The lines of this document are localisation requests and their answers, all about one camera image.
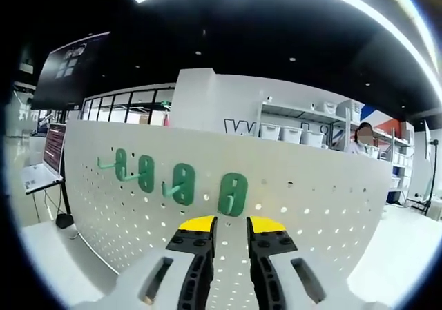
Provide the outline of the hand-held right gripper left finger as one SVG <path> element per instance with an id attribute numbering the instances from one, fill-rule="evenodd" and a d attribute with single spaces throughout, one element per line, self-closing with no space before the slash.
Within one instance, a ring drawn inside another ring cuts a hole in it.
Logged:
<path id="1" fill-rule="evenodd" d="M 214 276 L 214 215 L 180 225 L 167 246 L 119 274 L 115 288 L 73 309 L 205 309 Z"/>

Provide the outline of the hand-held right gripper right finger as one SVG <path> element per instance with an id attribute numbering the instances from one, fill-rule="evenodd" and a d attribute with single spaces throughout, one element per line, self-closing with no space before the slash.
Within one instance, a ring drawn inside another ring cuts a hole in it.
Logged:
<path id="1" fill-rule="evenodd" d="M 250 276 L 260 309 L 375 309 L 340 275 L 301 251 L 279 222 L 247 218 Z"/>

